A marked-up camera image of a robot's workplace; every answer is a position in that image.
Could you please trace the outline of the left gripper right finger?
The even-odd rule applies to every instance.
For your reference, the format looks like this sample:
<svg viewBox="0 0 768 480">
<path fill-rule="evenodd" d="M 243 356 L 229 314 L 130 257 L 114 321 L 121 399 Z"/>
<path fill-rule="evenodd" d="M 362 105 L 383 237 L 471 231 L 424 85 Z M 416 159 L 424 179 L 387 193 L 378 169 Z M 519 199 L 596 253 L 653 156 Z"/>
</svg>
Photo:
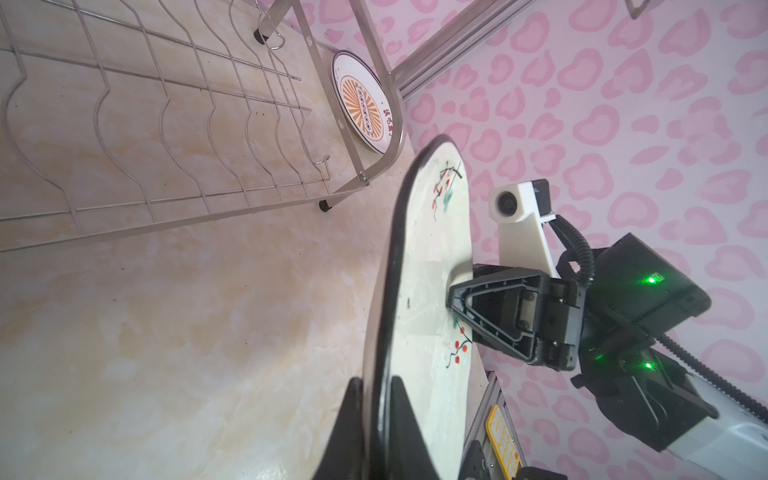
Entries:
<svg viewBox="0 0 768 480">
<path fill-rule="evenodd" d="M 387 479 L 439 478 L 399 376 L 393 376 L 390 383 L 387 468 Z"/>
</svg>

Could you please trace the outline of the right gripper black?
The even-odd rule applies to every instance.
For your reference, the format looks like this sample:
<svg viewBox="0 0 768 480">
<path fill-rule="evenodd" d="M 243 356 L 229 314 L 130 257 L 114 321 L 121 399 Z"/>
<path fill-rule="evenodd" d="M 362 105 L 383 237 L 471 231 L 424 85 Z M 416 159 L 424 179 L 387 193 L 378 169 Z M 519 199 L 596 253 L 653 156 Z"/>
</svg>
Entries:
<svg viewBox="0 0 768 480">
<path fill-rule="evenodd" d="M 705 290 L 633 234 L 601 249 L 573 237 L 561 241 L 561 280 L 590 281 L 575 314 L 562 313 L 565 303 L 553 297 L 544 303 L 547 273 L 487 264 L 448 289 L 446 306 L 476 342 L 529 365 L 579 368 L 574 386 L 587 389 L 620 431 L 657 452 L 717 418 L 687 370 L 653 348 L 711 307 Z"/>
</svg>

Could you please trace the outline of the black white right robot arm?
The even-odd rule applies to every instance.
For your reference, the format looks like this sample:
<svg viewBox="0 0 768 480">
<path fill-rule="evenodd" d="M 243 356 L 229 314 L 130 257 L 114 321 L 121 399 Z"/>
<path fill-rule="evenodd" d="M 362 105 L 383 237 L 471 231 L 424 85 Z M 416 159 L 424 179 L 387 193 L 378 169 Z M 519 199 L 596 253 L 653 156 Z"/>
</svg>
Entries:
<svg viewBox="0 0 768 480">
<path fill-rule="evenodd" d="M 482 344 L 572 373 L 621 432 L 723 479 L 767 475 L 767 409 L 670 336 L 709 295 L 634 235 L 567 242 L 555 274 L 476 265 L 447 305 Z"/>
</svg>

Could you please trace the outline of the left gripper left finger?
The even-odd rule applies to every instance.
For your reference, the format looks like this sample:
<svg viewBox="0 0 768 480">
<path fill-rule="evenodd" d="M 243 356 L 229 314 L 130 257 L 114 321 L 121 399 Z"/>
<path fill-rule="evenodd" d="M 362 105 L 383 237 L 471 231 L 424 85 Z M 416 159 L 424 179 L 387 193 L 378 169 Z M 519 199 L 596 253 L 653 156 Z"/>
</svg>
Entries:
<svg viewBox="0 0 768 480">
<path fill-rule="evenodd" d="M 322 459 L 313 480 L 362 478 L 364 459 L 363 381 L 349 380 Z"/>
</svg>

